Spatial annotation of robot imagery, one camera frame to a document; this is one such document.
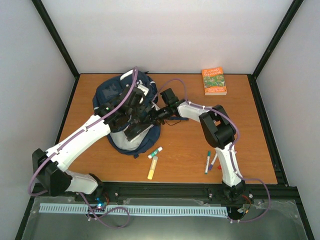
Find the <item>book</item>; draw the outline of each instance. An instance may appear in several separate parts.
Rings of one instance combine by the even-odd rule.
[[[222,67],[203,69],[204,95],[226,95],[227,87]]]

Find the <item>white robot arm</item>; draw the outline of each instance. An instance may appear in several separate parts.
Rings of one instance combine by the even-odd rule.
[[[149,91],[139,83],[132,89],[127,100],[114,114],[104,118],[115,106],[110,103],[103,104],[95,109],[94,115],[86,123],[65,140],[45,152],[41,149],[34,151],[32,154],[34,172],[38,171],[43,162],[47,161],[36,177],[51,196],[58,196],[63,192],[101,195],[103,184],[94,174],[80,174],[72,172],[68,168],[92,144],[111,132],[117,132],[118,128],[122,128],[124,124],[129,122],[133,117],[129,113],[137,106],[141,107],[141,100]],[[123,99],[124,96],[117,96],[113,101],[119,103]],[[144,124],[143,127],[140,134],[148,130],[150,124]]]
[[[189,103],[183,102],[177,107],[177,110],[181,117],[189,118],[199,123],[200,123],[199,116],[209,112],[206,109],[201,109],[193,106],[192,104],[190,104],[190,102]],[[238,168],[237,160],[236,160],[236,153],[235,153],[234,146],[231,149],[232,160],[230,157],[231,144],[232,142],[226,144],[223,149],[221,149],[220,147],[214,148],[215,152],[218,155],[220,165],[221,165],[222,181],[229,187],[236,186],[241,182],[241,179],[237,176],[232,166],[232,160],[233,160],[237,173],[241,175]]]

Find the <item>wire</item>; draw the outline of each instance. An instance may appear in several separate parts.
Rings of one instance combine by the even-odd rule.
[[[125,95],[125,97],[123,98],[123,100],[110,112],[108,112],[108,114],[106,114],[105,116],[101,117],[100,119],[98,119],[97,121],[91,123],[90,125],[88,125],[86,127],[86,129],[89,129],[91,127],[93,127],[94,125],[96,125],[97,123],[103,121],[104,119],[106,119],[107,117],[109,117],[110,115],[112,115],[115,111],[117,111],[124,103],[125,101],[128,99],[129,95],[131,94],[132,90],[134,89],[135,87],[135,83],[138,79],[138,68],[135,66],[132,70],[132,84],[131,84],[131,87],[128,91],[128,93]],[[68,143],[70,143],[73,139],[75,139],[77,136],[79,136],[80,134],[82,134],[83,132],[85,132],[84,129],[81,129],[80,131],[76,132],[74,135],[72,135],[70,138],[68,138],[58,149],[57,149],[57,152],[59,152],[60,150],[62,150]],[[34,181],[36,179],[36,177],[38,176],[38,174],[40,173],[40,171],[44,168],[44,166],[55,156],[57,155],[57,153],[52,153],[50,156],[48,156],[48,158],[43,161],[43,163],[38,167],[38,169],[34,172],[34,174],[32,175],[31,179],[30,179],[30,182],[29,182],[29,185],[28,185],[28,188],[27,188],[27,192],[30,196],[32,197],[36,197],[36,196],[40,196],[46,192],[48,192],[47,190],[43,190],[43,191],[40,191],[40,192],[37,192],[37,193],[33,193],[32,192],[32,187],[33,187],[33,184],[34,184]]]
[[[106,205],[109,205],[109,197],[108,197],[108,193],[103,195],[106,199]]]
[[[180,122],[181,122],[181,120],[179,120],[179,121],[177,121],[177,122],[175,122],[175,123],[173,123],[173,124],[169,124],[169,123],[167,122],[167,120],[165,120],[165,123],[168,124],[169,126],[174,126],[174,125],[176,125],[176,124],[178,124],[178,123],[180,123]]]
[[[251,201],[250,201],[250,199],[249,199],[246,195],[242,195],[242,197],[245,199],[245,202],[246,202],[246,203],[247,203],[247,201],[248,201],[249,207],[247,208],[247,210],[249,211],[249,209],[250,209],[250,207],[251,207]]]
[[[130,213],[129,213],[129,211],[128,211],[125,207],[117,206],[117,207],[111,208],[109,211],[107,211],[107,212],[104,213],[103,215],[97,216],[96,213],[95,213],[95,211],[93,210],[93,208],[90,206],[90,204],[89,204],[88,200],[86,199],[85,195],[84,195],[82,192],[79,192],[79,195],[83,198],[85,204],[87,204],[90,212],[91,212],[92,215],[94,216],[94,219],[97,219],[101,224],[103,224],[103,225],[106,226],[107,228],[110,228],[110,229],[122,229],[122,228],[124,228],[125,226],[128,225],[128,223],[129,223],[129,221],[130,221]],[[116,210],[123,210],[123,211],[125,211],[125,213],[127,214],[128,218],[127,218],[125,224],[123,224],[123,225],[121,225],[121,226],[110,226],[110,225],[106,224],[105,222],[103,222],[103,221],[101,220],[101,218],[105,217],[105,216],[108,215],[109,213],[114,212],[114,211],[116,211]]]

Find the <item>wooden tabletop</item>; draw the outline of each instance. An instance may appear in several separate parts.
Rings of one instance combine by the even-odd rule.
[[[72,134],[93,114],[92,98],[96,88],[117,74],[82,74],[62,131],[61,139]],[[201,74],[149,74],[158,89],[172,78],[182,79],[187,86],[187,97],[193,103],[222,105],[237,125],[241,139],[236,144],[236,158],[242,175],[260,178],[267,184],[276,184],[276,176],[268,152],[266,140],[258,117],[256,105],[246,75],[225,75],[227,95],[205,96]],[[169,83],[179,99],[184,88],[178,81]],[[152,180],[147,179],[151,160],[149,153],[163,147]],[[160,183],[221,183],[222,172],[217,160],[213,169],[205,174],[208,150],[215,150],[206,142],[201,125],[193,120],[182,121],[174,126],[162,125],[159,140],[152,149],[133,156],[117,152],[103,137],[81,154],[70,170],[82,174],[93,173],[102,181],[110,182],[160,182]]]

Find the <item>blue backpack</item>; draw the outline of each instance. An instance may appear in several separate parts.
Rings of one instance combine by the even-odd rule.
[[[96,109],[100,105],[105,104],[114,97],[120,95],[126,88],[126,85],[130,86],[132,84],[132,77],[133,75],[131,70],[123,75],[115,76],[98,86],[92,100],[93,108]],[[143,104],[147,106],[158,92],[156,83],[141,71],[138,72],[137,81],[149,89],[149,92],[145,96],[145,100],[143,102]],[[159,125],[151,127],[148,131],[142,134],[139,139],[134,140],[134,143],[129,143],[122,131],[107,135],[109,142],[119,153],[133,155],[134,158],[137,158],[139,154],[145,153],[148,149],[150,149],[156,143],[159,137]]]

